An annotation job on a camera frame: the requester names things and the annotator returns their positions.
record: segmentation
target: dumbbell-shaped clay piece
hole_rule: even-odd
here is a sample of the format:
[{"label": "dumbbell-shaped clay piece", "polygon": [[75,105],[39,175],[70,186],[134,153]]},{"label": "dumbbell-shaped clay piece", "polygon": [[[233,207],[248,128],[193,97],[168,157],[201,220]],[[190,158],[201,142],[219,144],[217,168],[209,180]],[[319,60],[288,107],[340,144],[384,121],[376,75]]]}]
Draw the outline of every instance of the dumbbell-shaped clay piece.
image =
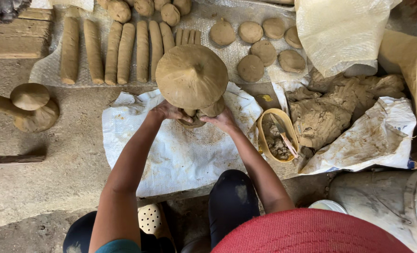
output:
[{"label": "dumbbell-shaped clay piece", "polygon": [[60,115],[50,100],[48,89],[38,83],[17,86],[10,98],[0,96],[0,112],[14,117],[14,125],[24,132],[41,132],[51,128]]}]

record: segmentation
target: knife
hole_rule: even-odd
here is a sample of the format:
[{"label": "knife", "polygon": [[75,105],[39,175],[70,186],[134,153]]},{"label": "knife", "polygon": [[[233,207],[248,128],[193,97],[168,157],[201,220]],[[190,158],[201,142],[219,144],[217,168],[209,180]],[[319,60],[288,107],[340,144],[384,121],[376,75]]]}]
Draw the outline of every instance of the knife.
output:
[{"label": "knife", "polygon": [[277,121],[277,119],[274,117],[273,113],[270,113],[269,116],[271,117],[272,121],[274,122],[274,125],[279,130],[280,136],[282,136],[282,139],[284,139],[285,144],[287,145],[288,149],[290,150],[291,154],[293,154],[294,158],[298,157],[298,154],[296,152],[296,149],[291,144],[291,141],[288,140],[287,135],[285,134],[285,130],[282,127],[282,125]]}]

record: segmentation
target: person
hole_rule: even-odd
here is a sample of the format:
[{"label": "person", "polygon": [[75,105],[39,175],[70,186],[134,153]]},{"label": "person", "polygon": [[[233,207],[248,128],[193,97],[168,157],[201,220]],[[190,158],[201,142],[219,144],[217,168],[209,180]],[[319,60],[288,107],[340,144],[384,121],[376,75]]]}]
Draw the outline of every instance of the person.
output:
[{"label": "person", "polygon": [[[139,227],[141,221],[138,219],[136,200],[136,190],[143,175],[150,147],[162,122],[166,119],[183,119],[192,122],[192,119],[181,109],[172,106],[166,100],[148,112],[140,128],[127,142],[119,155],[100,195],[98,210],[88,213],[71,225],[64,240],[64,253],[70,252],[73,247],[78,248],[82,253],[175,252],[169,237],[157,238]],[[318,210],[321,213],[316,213],[313,216],[311,209],[295,209],[279,177],[240,130],[227,106],[217,117],[203,116],[200,120],[216,125],[232,138],[248,173],[246,175],[240,170],[226,170],[220,175],[210,192],[208,216],[211,248],[214,251],[250,252],[252,248],[257,247],[257,249],[266,249],[261,252],[268,252],[268,247],[271,247],[270,252],[280,252],[279,249],[286,249],[288,243],[295,240],[299,242],[303,239],[295,246],[293,245],[292,248],[288,248],[291,249],[289,252],[292,252],[293,249],[298,249],[298,247],[306,247],[305,241],[313,240],[312,236],[314,234],[310,234],[310,231],[318,231],[319,229],[321,229],[321,233],[329,231],[329,228],[320,228],[317,227],[317,224],[321,221],[319,226],[328,225],[331,222],[322,222],[322,220],[335,221],[332,215],[336,217],[337,214],[331,214],[332,211],[327,211],[328,213],[325,214],[326,211]],[[260,211],[257,195],[267,214],[262,217],[258,217]],[[150,216],[148,216],[149,213],[144,211],[144,218],[155,218],[155,211],[157,210],[154,210]],[[319,220],[317,222],[305,222],[312,220],[314,217],[319,217]],[[349,218],[341,216],[341,219],[350,222]],[[354,220],[355,223],[348,224],[350,226],[362,226],[361,221]],[[342,235],[345,223],[339,221],[334,224],[340,225],[335,229],[340,231],[339,236]],[[293,233],[294,229],[302,229],[302,231]],[[392,237],[394,239],[392,245],[388,246],[383,243],[388,240],[390,234],[383,230],[379,231],[380,234],[374,234],[372,231],[369,230],[368,235],[381,240],[379,243],[367,246],[367,249],[374,250],[373,247],[383,245],[386,247],[385,249],[397,247],[398,251],[396,252],[405,252],[401,249],[406,249],[406,247],[404,248],[403,244],[402,246],[397,244],[397,239],[394,237]],[[296,236],[296,239],[288,240],[291,236]],[[317,240],[316,242],[319,244],[324,241]],[[324,246],[327,249],[331,249],[337,243],[340,245],[338,249],[342,249],[343,252],[348,252],[349,248],[347,247],[350,245],[360,245],[357,242],[355,244],[345,244],[339,239],[325,242],[327,243]]]}]

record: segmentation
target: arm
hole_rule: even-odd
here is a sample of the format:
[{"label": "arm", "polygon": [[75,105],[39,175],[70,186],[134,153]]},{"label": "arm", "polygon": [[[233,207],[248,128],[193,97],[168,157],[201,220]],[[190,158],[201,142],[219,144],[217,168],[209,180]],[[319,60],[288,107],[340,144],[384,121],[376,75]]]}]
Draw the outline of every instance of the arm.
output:
[{"label": "arm", "polygon": [[130,239],[141,248],[136,189],[143,175],[150,147],[167,118],[192,119],[166,100],[148,112],[143,124],[119,155],[100,195],[91,234],[90,253],[116,239]]},{"label": "arm", "polygon": [[279,177],[239,129],[231,110],[227,106],[217,117],[203,116],[200,120],[212,123],[230,135],[266,213],[295,208]]}]

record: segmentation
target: clay mushroom shape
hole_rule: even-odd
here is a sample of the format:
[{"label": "clay mushroom shape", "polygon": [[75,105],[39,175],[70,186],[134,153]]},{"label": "clay mushroom shape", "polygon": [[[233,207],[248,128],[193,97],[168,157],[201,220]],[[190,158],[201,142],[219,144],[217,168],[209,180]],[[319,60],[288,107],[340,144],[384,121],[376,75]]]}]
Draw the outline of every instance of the clay mushroom shape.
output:
[{"label": "clay mushroom shape", "polygon": [[58,106],[49,99],[47,88],[37,83],[16,87],[9,98],[0,96],[0,112],[14,117],[14,125],[24,132],[51,128],[59,117]]},{"label": "clay mushroom shape", "polygon": [[160,59],[155,72],[158,89],[172,105],[182,108],[193,123],[177,120],[185,128],[205,124],[200,116],[219,115],[229,76],[224,62],[211,49],[197,44],[173,47]]}]

